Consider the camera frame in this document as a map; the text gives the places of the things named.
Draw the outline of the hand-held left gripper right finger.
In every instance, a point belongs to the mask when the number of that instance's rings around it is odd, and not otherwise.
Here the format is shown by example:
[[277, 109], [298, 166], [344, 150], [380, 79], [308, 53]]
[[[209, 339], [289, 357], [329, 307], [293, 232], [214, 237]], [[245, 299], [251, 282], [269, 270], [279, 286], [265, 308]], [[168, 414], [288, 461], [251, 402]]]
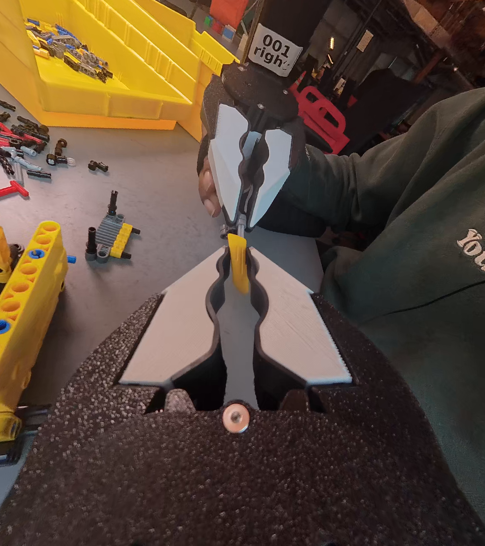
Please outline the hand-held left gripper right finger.
[[254, 346], [266, 363], [303, 386], [351, 384], [352, 377], [314, 292], [255, 248], [248, 250]]

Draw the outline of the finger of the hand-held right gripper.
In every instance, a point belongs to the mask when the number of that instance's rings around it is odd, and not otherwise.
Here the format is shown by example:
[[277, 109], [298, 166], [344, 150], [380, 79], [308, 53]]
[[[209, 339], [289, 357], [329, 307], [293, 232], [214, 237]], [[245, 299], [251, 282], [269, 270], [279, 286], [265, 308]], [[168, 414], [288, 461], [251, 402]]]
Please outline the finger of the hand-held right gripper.
[[282, 129], [267, 130], [254, 144], [248, 166], [250, 191], [246, 229], [265, 215], [290, 173], [293, 137]]
[[240, 211], [240, 205], [248, 163], [243, 147], [250, 131], [250, 123], [239, 109], [219, 104], [208, 159], [225, 222], [234, 228], [241, 223], [249, 228], [249, 213]]

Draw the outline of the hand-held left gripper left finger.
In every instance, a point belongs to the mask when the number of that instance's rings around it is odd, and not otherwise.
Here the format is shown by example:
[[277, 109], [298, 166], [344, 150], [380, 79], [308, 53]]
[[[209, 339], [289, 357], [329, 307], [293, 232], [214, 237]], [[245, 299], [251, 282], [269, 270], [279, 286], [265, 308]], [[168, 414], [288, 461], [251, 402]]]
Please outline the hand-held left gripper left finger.
[[120, 384], [173, 388], [209, 357], [218, 341], [209, 291], [224, 277], [221, 247], [162, 292], [150, 323], [137, 343]]

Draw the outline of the grey lego axle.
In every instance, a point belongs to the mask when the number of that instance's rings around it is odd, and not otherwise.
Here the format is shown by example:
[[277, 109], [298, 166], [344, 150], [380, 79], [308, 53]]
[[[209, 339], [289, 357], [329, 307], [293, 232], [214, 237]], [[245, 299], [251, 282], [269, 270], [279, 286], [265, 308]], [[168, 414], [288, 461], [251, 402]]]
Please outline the grey lego axle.
[[237, 216], [233, 225], [228, 225], [226, 223], [222, 224], [220, 227], [220, 238], [222, 240], [227, 240], [229, 234], [237, 235], [242, 238], [246, 238], [246, 215], [240, 214]]

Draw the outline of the yellow lego beam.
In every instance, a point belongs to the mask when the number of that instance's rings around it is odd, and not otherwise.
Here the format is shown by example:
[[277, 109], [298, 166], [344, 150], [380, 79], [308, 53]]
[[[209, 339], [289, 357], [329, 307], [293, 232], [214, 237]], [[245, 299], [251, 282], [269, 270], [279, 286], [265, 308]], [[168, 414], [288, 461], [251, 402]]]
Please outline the yellow lego beam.
[[241, 294], [248, 294], [247, 242], [243, 236], [228, 234], [228, 247], [232, 266], [232, 281]]

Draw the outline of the person's right forearm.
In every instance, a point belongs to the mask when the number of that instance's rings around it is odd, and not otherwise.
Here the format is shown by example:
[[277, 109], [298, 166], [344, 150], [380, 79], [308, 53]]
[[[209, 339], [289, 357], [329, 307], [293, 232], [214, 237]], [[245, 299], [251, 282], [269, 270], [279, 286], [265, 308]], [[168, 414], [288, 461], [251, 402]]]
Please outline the person's right forearm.
[[312, 238], [330, 227], [348, 227], [371, 203], [372, 185], [400, 144], [400, 138], [387, 140], [361, 156], [325, 154], [306, 145], [258, 227]]

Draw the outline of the grey ribbed lego subassembly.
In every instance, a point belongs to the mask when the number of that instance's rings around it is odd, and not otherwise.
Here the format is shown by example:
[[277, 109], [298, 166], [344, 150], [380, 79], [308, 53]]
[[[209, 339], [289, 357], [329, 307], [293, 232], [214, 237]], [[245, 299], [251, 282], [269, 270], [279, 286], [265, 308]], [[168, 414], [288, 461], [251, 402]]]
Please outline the grey ribbed lego subassembly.
[[117, 213], [118, 191], [111, 191], [107, 214], [98, 228], [89, 227], [85, 260], [107, 263], [110, 258], [131, 260], [126, 247], [132, 235], [140, 235], [140, 229], [125, 222], [125, 215]]

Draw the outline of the yellow lego robot model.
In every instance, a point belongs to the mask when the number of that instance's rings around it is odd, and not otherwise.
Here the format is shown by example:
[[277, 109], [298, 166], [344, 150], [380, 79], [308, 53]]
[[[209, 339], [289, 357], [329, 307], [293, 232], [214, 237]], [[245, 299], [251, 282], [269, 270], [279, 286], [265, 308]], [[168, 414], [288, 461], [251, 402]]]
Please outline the yellow lego robot model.
[[35, 230], [14, 263], [15, 248], [0, 227], [0, 465], [18, 461], [23, 420], [18, 403], [55, 313], [68, 271], [61, 226], [48, 220]]

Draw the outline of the heap of grey blue lego parts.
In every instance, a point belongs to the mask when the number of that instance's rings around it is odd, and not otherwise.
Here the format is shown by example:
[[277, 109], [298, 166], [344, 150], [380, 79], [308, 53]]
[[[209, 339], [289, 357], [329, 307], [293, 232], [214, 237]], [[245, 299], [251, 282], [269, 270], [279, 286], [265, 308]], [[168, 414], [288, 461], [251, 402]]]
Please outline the heap of grey blue lego parts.
[[26, 18], [24, 26], [36, 57], [60, 59], [73, 71], [104, 84], [113, 79], [109, 63], [62, 25]]

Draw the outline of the person's right hand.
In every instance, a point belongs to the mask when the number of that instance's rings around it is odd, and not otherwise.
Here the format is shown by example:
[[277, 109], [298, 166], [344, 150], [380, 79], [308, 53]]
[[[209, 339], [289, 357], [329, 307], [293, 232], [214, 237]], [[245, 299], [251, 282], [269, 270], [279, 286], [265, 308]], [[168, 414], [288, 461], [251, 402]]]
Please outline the person's right hand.
[[200, 200], [206, 212], [212, 218], [218, 217], [221, 213], [222, 206], [219, 202], [219, 197], [210, 167], [203, 167], [201, 173], [199, 174], [198, 190]]

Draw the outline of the red plastic crate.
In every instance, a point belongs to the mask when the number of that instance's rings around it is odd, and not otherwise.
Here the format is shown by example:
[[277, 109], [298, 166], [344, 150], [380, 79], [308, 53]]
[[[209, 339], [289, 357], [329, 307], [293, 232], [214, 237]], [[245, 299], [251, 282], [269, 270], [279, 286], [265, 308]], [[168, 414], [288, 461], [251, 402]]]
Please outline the red plastic crate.
[[298, 115], [303, 119], [307, 141], [325, 154], [339, 154], [349, 143], [345, 135], [343, 114], [314, 86], [298, 91], [296, 83], [289, 87], [298, 103]]

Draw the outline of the person's green hoodie torso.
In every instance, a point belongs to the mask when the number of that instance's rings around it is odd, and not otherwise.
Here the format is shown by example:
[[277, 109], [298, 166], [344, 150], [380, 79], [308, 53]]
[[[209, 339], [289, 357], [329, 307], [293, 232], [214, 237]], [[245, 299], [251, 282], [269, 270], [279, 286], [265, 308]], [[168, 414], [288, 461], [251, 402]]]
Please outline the person's green hoodie torso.
[[371, 203], [332, 227], [378, 234], [335, 250], [322, 290], [410, 385], [485, 522], [485, 87], [397, 138]]

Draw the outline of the yellow divided parts bin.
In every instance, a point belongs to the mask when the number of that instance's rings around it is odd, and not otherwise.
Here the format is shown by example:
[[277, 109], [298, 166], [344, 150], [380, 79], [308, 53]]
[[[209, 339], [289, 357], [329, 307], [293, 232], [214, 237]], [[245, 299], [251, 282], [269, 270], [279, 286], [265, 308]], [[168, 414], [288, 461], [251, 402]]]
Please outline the yellow divided parts bin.
[[[108, 63], [105, 76], [92, 78], [74, 53], [38, 48], [46, 39], [31, 38], [28, 26], [68, 31]], [[48, 126], [172, 130], [178, 123], [200, 140], [205, 88], [237, 61], [159, 1], [0, 1], [0, 85]]]

